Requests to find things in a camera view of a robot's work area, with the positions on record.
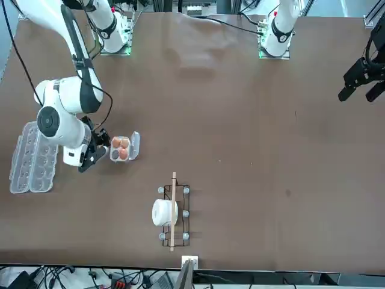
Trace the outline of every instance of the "brown table surface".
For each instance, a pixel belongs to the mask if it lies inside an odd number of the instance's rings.
[[[368,87],[337,99],[369,30],[328,17],[295,30],[290,61],[262,61],[253,34],[143,13],[130,57],[94,61],[114,97],[105,128],[139,131],[139,159],[80,174],[60,153],[46,194],[9,192],[17,136],[39,109],[12,51],[0,85],[0,261],[180,267],[198,255],[201,269],[381,272],[385,100],[368,103]],[[16,41],[35,85],[75,74],[58,34],[24,21]],[[174,253],[151,220],[172,172],[191,186],[191,244]]]

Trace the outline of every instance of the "clear plastic egg carton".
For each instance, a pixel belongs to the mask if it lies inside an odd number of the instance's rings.
[[[114,139],[119,140],[119,144],[116,146],[114,145]],[[121,141],[123,139],[127,141],[127,145],[122,145]],[[112,139],[111,149],[109,150],[109,158],[115,163],[133,161],[139,155],[139,147],[140,134],[137,131],[134,131],[134,133],[131,135],[131,140],[128,137],[114,137]],[[126,158],[121,158],[120,156],[119,150],[122,148],[127,150]]]
[[[53,185],[58,145],[50,144],[36,122],[24,126],[17,140],[10,173],[11,193],[49,191]]]

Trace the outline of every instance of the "white paper roll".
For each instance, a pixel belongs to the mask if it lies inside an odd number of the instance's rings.
[[[178,204],[175,202],[175,223],[178,219]],[[171,201],[158,199],[152,206],[152,222],[155,226],[171,225]]]

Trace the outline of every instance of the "wooden stick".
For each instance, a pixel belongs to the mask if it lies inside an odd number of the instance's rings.
[[[174,236],[175,236],[175,190],[176,190],[176,173],[173,173],[173,189],[171,193],[171,244],[170,251],[174,252]]]

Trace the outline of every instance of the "egg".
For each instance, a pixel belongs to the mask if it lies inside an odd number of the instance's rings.
[[[128,138],[123,138],[122,139],[122,148],[123,149],[126,149],[126,148],[128,148],[128,144],[129,144],[129,140],[128,140]]]
[[[126,160],[127,157],[128,157],[128,151],[127,151],[127,149],[119,149],[119,157],[120,157],[122,160]]]
[[[111,143],[112,143],[112,146],[117,149],[120,146],[120,139],[117,137],[114,137]]]

